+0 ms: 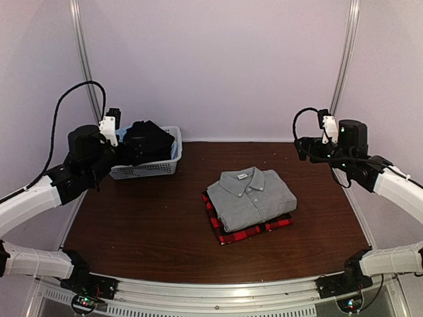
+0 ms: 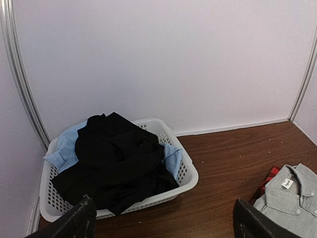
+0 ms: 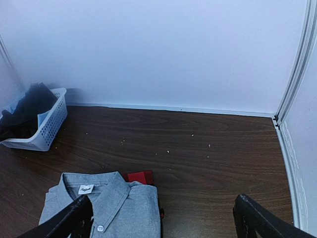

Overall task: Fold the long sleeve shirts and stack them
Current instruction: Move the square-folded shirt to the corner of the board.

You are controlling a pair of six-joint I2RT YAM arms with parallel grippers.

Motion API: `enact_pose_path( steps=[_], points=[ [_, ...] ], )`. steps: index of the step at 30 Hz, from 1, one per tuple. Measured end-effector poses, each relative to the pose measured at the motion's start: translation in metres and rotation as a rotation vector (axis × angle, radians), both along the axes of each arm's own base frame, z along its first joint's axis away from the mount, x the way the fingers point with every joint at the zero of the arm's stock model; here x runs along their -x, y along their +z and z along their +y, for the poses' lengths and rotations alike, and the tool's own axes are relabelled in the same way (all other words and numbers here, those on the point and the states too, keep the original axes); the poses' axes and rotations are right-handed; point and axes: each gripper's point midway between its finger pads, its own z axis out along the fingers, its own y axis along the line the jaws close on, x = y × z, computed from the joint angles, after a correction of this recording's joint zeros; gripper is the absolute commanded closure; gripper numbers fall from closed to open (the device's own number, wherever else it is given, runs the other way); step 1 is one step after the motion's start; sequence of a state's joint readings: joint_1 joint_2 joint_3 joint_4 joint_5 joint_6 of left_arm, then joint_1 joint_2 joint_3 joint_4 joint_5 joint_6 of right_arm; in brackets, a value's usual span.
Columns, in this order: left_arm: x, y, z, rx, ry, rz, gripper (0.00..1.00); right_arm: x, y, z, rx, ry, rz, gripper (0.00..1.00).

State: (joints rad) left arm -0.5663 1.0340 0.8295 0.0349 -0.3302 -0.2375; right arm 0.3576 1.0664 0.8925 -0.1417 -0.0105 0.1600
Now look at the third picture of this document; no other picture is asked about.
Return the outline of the black long sleeve shirt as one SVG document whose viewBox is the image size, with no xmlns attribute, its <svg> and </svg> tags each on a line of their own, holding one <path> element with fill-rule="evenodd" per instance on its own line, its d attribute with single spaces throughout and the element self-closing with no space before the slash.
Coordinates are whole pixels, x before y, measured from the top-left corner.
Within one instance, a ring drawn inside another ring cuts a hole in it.
<svg viewBox="0 0 317 238">
<path fill-rule="evenodd" d="M 38 130 L 38 115 L 49 111 L 57 97 L 43 83 L 32 84 L 14 112 L 2 111 L 0 140 L 28 139 Z"/>
</svg>

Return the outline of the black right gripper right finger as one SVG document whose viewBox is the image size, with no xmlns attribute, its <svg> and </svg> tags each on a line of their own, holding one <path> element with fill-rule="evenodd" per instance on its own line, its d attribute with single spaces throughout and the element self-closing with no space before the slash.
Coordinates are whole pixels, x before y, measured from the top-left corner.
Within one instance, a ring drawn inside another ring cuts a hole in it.
<svg viewBox="0 0 317 238">
<path fill-rule="evenodd" d="M 233 217 L 239 238 L 312 238 L 313 236 L 278 218 L 252 198 L 239 194 Z"/>
</svg>

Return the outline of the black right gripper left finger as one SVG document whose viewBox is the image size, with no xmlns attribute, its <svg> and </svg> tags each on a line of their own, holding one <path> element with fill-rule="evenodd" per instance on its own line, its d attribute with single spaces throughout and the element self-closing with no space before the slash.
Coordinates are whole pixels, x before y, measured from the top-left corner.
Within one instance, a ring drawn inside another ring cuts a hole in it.
<svg viewBox="0 0 317 238">
<path fill-rule="evenodd" d="M 93 207 L 81 195 L 55 216 L 20 235 L 20 238 L 89 238 L 93 224 Z"/>
</svg>

